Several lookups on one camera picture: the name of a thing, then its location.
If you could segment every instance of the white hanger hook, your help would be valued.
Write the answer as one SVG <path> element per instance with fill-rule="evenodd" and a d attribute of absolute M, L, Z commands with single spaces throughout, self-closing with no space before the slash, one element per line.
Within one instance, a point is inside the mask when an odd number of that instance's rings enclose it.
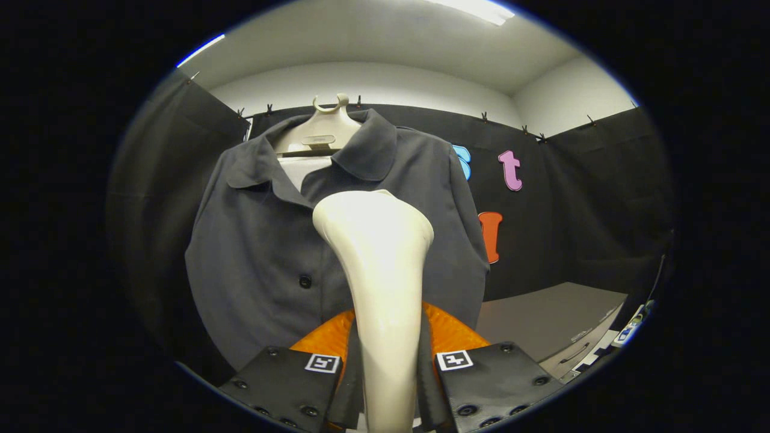
<path fill-rule="evenodd" d="M 316 110 L 320 112 L 326 112 L 331 113 L 335 112 L 338 109 L 341 109 L 342 107 L 346 106 L 350 102 L 350 99 L 347 97 L 345 93 L 337 93 L 337 104 L 333 108 L 325 109 L 318 105 L 318 95 L 316 95 L 315 98 L 313 98 L 313 106 L 316 107 Z"/>

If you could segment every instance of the dark gray shirt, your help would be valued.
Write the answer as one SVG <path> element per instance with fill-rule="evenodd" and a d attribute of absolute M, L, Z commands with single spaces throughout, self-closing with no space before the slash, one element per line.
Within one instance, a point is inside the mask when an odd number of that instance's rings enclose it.
<path fill-rule="evenodd" d="M 214 168 L 185 258 L 203 323 L 236 370 L 265 346 L 289 347 L 353 308 L 340 262 L 312 221 L 313 207 L 341 191 L 388 190 L 422 212 L 434 229 L 423 299 L 476 324 L 489 263 L 457 154 L 448 142 L 393 126 L 372 109 L 349 116 L 363 125 L 301 190 L 270 143 L 310 116 L 228 149 Z"/>

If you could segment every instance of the orange letter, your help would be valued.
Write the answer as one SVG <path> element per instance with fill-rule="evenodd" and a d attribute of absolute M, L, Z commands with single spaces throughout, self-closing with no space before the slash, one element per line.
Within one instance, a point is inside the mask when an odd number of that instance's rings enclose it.
<path fill-rule="evenodd" d="M 500 255 L 497 254 L 497 228 L 502 220 L 503 216 L 497 212 L 479 213 L 481 233 L 484 235 L 484 244 L 487 246 L 489 263 L 494 263 L 500 259 Z"/>

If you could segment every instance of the ceiling light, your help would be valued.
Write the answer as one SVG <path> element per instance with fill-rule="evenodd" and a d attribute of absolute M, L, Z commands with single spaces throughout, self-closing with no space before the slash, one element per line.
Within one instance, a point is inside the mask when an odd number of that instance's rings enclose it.
<path fill-rule="evenodd" d="M 225 35 L 219 35 L 219 36 L 217 36 L 217 37 L 216 37 L 216 38 L 214 38 L 214 39 L 213 39 L 211 42 L 209 42 L 209 43 L 205 44 L 204 46 L 202 46 L 202 47 L 200 47 L 199 49 L 197 49 L 197 50 L 196 50 L 196 51 L 195 51 L 193 54 L 189 55 L 189 56 L 187 57 L 187 59 L 184 59 L 184 60 L 182 60 L 182 62 L 181 62 L 181 63 L 179 63 L 179 64 L 178 64 L 176 67 L 177 67 L 177 68 L 179 68 L 181 65 L 184 65 L 184 64 L 185 64 L 185 63 L 186 63 L 188 60 L 190 60 L 190 59 L 192 59 L 193 57 L 195 57 L 196 55 L 198 55 L 198 53 L 200 53 L 200 52 L 201 52 L 201 51 L 203 51 L 204 49 L 207 49 L 207 48 L 209 48 L 211 45 L 214 45 L 214 44 L 216 44 L 217 42 L 221 41 L 221 40 L 222 40 L 222 39 L 224 39 L 224 38 L 225 38 Z"/>
<path fill-rule="evenodd" d="M 503 25 L 507 19 L 514 16 L 513 12 L 488 0 L 426 0 L 426 2 L 449 6 L 458 11 L 476 15 L 495 25 Z"/>

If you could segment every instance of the white tag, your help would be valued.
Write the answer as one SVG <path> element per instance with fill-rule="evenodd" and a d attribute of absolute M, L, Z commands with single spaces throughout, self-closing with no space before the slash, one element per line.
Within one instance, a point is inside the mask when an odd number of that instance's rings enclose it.
<path fill-rule="evenodd" d="M 338 365 L 340 365 L 340 357 L 338 356 L 313 354 L 307 361 L 305 370 L 334 374 Z"/>
<path fill-rule="evenodd" d="M 436 356 L 438 357 L 438 366 L 442 371 L 457 370 L 474 364 L 466 351 L 441 352 Z"/>
<path fill-rule="evenodd" d="M 317 144 L 331 144 L 334 143 L 336 138 L 334 136 L 310 136 L 303 137 L 302 144 L 306 146 L 313 146 Z"/>

